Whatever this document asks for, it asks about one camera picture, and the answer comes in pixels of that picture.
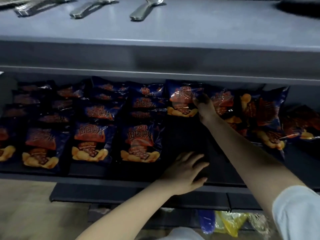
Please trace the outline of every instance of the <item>forearm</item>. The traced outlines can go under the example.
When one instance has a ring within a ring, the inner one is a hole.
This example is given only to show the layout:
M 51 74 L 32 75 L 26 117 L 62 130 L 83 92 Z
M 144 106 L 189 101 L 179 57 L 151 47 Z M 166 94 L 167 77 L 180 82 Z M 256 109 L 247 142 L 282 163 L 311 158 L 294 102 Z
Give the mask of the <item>forearm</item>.
M 134 240 L 171 195 L 165 185 L 156 181 L 95 222 L 77 240 Z
M 271 215 L 272 203 L 287 187 L 304 185 L 274 157 L 238 134 L 218 115 L 206 124 L 261 207 Z

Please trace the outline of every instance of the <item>metal ladle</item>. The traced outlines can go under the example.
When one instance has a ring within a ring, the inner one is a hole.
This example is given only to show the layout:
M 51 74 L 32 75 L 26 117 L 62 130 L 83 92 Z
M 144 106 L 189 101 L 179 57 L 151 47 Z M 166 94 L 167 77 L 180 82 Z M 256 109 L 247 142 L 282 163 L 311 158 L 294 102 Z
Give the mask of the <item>metal ladle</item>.
M 100 6 L 112 3 L 116 0 L 97 0 L 95 2 L 87 2 L 70 12 L 70 16 L 74 19 L 82 19 L 86 17 L 92 10 Z
M 130 14 L 131 20 L 143 21 L 146 16 L 150 13 L 150 8 L 152 6 L 157 6 L 163 3 L 165 0 L 146 0 L 147 3 L 142 4 L 133 13 Z

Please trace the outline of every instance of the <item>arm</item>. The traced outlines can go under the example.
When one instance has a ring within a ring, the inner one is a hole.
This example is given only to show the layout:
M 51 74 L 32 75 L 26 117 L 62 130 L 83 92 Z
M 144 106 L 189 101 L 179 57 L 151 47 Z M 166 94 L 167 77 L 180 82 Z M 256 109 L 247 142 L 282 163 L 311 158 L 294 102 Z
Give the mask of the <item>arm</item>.
M 293 185 L 304 185 L 274 157 L 253 145 L 232 129 L 215 112 L 211 100 L 194 99 L 201 122 L 209 129 L 220 148 L 235 167 L 262 209 L 272 216 L 272 204 L 277 196 Z
M 86 229 L 77 240 L 134 240 L 149 218 L 173 195 L 201 187 L 207 178 L 193 182 L 208 162 L 193 166 L 203 154 L 182 153 L 149 187 L 130 198 Z

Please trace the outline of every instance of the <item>left hand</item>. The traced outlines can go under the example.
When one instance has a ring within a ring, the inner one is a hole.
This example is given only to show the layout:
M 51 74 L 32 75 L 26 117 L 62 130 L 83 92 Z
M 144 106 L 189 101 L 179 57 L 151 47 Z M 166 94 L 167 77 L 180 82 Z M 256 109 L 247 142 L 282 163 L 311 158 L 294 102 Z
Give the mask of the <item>left hand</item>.
M 168 187 L 172 195 L 182 195 L 201 187 L 208 178 L 203 177 L 195 182 L 194 179 L 209 163 L 200 162 L 195 166 L 194 164 L 203 156 L 194 152 L 181 153 L 157 182 Z

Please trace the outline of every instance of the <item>hand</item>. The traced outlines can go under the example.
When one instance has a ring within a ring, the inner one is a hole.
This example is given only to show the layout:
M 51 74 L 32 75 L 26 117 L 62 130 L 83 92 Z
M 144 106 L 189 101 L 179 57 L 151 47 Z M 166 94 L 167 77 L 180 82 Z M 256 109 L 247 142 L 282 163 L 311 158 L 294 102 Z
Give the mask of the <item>hand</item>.
M 203 94 L 201 98 L 203 102 L 194 97 L 193 103 L 198 107 L 200 121 L 207 126 L 212 122 L 212 118 L 217 116 L 217 113 L 211 99 L 206 94 Z
M 181 153 L 156 182 L 168 187 L 171 195 L 182 195 L 201 187 L 208 178 L 203 177 L 195 182 L 194 179 L 209 163 L 200 162 L 195 166 L 194 164 L 203 156 L 194 152 Z

